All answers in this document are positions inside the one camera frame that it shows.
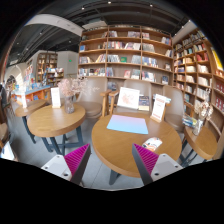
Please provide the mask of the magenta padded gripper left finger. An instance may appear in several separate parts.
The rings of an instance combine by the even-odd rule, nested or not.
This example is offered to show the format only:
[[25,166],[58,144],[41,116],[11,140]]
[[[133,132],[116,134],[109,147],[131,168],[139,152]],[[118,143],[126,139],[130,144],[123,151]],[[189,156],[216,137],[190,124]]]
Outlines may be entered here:
[[55,155],[42,169],[79,185],[91,154],[90,145],[83,145],[67,155]]

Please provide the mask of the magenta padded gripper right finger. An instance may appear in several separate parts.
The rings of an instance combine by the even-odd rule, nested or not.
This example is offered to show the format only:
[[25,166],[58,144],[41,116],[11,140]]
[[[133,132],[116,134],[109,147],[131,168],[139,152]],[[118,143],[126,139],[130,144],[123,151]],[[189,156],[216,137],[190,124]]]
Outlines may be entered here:
[[132,155],[144,185],[182,169],[169,155],[158,155],[137,144],[132,145]]

